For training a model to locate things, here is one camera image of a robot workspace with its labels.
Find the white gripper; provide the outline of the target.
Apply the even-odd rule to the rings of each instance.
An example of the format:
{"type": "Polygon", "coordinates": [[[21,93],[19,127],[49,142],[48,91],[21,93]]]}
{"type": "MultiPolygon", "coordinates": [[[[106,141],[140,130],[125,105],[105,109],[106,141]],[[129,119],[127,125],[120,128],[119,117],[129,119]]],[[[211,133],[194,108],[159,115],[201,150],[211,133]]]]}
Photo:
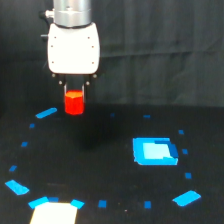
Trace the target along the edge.
{"type": "MultiPolygon", "coordinates": [[[[63,100],[67,92],[68,76],[92,75],[99,67],[100,41],[95,23],[82,28],[61,28],[50,25],[47,42],[49,70],[59,77],[63,100]]],[[[83,103],[87,98],[87,83],[82,85],[83,103]]]]}

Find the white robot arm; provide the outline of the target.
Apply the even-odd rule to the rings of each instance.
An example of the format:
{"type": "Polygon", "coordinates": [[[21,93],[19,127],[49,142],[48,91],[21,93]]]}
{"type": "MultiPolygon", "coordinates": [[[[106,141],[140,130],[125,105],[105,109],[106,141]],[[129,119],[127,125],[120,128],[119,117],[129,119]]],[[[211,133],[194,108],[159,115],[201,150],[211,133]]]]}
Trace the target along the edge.
{"type": "Polygon", "coordinates": [[[97,25],[91,17],[91,0],[53,0],[53,9],[40,11],[48,26],[41,39],[47,42],[47,64],[64,93],[79,90],[85,101],[86,76],[94,75],[100,62],[97,25]]]}

